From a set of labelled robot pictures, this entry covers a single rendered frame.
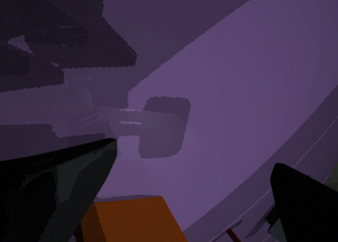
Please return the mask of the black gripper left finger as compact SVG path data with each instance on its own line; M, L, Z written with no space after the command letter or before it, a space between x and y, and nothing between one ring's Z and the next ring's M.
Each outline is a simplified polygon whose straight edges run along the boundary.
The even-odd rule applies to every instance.
M68 242L107 180L118 140L0 161L0 242Z

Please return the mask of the dark grey sloped panel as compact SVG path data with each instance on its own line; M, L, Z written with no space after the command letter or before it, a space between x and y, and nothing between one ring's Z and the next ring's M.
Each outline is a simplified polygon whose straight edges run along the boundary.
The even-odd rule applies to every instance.
M287 242L287 239L284 235L284 230L282 230L282 223L278 215L277 208L273 211L273 214L267 219L267 223L270 223L270 228L268 233L279 240L279 242Z

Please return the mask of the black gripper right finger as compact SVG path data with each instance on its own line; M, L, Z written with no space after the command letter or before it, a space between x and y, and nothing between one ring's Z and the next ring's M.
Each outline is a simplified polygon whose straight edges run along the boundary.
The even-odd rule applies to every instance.
M270 183L287 242L338 242L338 191L284 163Z

